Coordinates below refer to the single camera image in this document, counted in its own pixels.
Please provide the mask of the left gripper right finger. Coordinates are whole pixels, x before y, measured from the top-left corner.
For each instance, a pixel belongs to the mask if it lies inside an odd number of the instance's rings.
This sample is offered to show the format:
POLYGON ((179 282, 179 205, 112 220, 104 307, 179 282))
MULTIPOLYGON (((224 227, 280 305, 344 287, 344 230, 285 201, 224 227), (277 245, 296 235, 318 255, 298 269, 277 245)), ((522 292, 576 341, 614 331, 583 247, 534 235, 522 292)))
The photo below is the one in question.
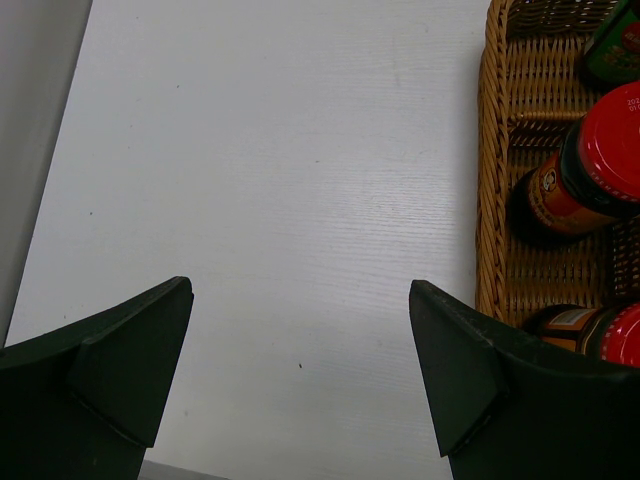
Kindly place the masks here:
POLYGON ((440 454, 457 479, 635 479, 639 373, 488 317, 425 280, 410 321, 440 454))

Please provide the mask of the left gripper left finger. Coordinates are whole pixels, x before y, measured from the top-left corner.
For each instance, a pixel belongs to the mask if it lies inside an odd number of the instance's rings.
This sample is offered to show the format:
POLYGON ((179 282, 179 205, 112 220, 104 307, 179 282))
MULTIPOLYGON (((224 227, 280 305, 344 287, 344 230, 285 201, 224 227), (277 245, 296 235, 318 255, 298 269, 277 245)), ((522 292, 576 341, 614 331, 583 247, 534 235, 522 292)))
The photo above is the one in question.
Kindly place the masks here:
POLYGON ((186 277, 1 351, 4 479, 135 479, 192 311, 186 277))

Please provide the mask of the yellow-cap sauce bottle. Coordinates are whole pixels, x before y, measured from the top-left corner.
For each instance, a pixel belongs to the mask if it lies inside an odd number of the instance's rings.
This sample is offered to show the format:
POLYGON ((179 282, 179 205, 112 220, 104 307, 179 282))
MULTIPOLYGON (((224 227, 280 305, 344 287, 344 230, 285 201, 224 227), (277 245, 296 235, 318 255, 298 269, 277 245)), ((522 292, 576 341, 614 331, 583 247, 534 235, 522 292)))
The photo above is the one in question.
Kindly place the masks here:
POLYGON ((619 1, 586 42, 580 60, 581 80, 610 91, 639 80, 639 2, 619 1))

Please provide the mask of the red-lid chili jar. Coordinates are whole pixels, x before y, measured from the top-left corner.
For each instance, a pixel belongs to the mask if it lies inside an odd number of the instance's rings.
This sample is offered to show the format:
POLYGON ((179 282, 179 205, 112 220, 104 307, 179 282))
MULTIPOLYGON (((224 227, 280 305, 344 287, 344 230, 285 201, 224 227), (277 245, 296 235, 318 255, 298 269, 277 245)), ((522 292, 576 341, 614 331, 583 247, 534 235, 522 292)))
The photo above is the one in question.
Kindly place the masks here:
POLYGON ((601 308, 553 305, 530 316, 522 329, 573 353, 639 367, 638 302, 601 308))
POLYGON ((513 235, 550 249, 639 215, 639 83, 604 95, 514 186, 513 235))

